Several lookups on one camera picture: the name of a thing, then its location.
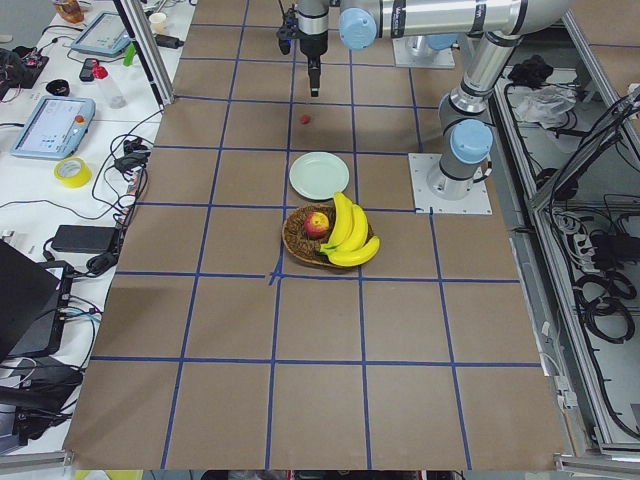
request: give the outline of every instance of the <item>apple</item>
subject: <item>apple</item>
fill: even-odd
[[[329,231],[329,217],[322,212],[311,212],[304,219],[304,231],[312,240],[324,237]]]

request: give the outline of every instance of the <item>banana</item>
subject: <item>banana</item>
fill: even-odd
[[[351,235],[336,247],[337,252],[353,252],[362,248],[367,241],[367,234],[369,233],[367,215],[364,213],[364,210],[362,210],[362,207],[355,203],[351,206],[351,211],[353,215]]]
[[[333,203],[336,206],[336,221],[329,240],[320,246],[321,252],[331,250],[340,245],[351,235],[351,230],[353,229],[353,213],[351,210],[353,202],[342,192],[336,192],[333,195]]]
[[[364,247],[353,252],[338,252],[336,250],[329,253],[329,261],[340,267],[355,267],[371,260],[380,249],[380,237],[374,235],[364,245]]]

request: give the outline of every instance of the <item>white plate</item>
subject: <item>white plate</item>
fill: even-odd
[[[293,162],[289,181],[303,197],[327,200],[347,188],[349,169],[340,157],[327,152],[311,152]]]

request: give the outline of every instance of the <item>wicker basket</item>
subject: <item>wicker basket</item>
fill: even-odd
[[[329,218],[330,229],[327,234],[317,240],[312,240],[304,231],[304,221],[312,212],[324,213]],[[287,251],[301,263],[315,265],[317,267],[328,267],[336,269],[346,269],[353,267],[340,267],[329,261],[326,255],[318,253],[320,244],[326,243],[333,230],[336,221],[336,209],[330,205],[307,205],[294,210],[285,220],[282,226],[282,241]],[[373,229],[369,225],[367,240],[373,236]]]

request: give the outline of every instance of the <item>basket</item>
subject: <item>basket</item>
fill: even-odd
[[[324,213],[329,218],[329,231],[324,237],[318,238],[317,240],[309,238],[307,233],[304,231],[304,221],[307,218],[307,215],[312,212]],[[284,225],[282,226],[282,241],[284,242],[285,248],[293,257],[295,257],[296,260],[306,265],[315,265],[317,267],[328,267],[341,270],[354,268],[334,265],[329,261],[326,255],[322,255],[318,252],[320,250],[320,244],[326,243],[327,240],[329,240],[335,221],[336,209],[333,206],[306,205],[294,210],[287,217]],[[371,237],[373,237],[373,229],[371,228],[371,225],[369,225],[367,241]]]

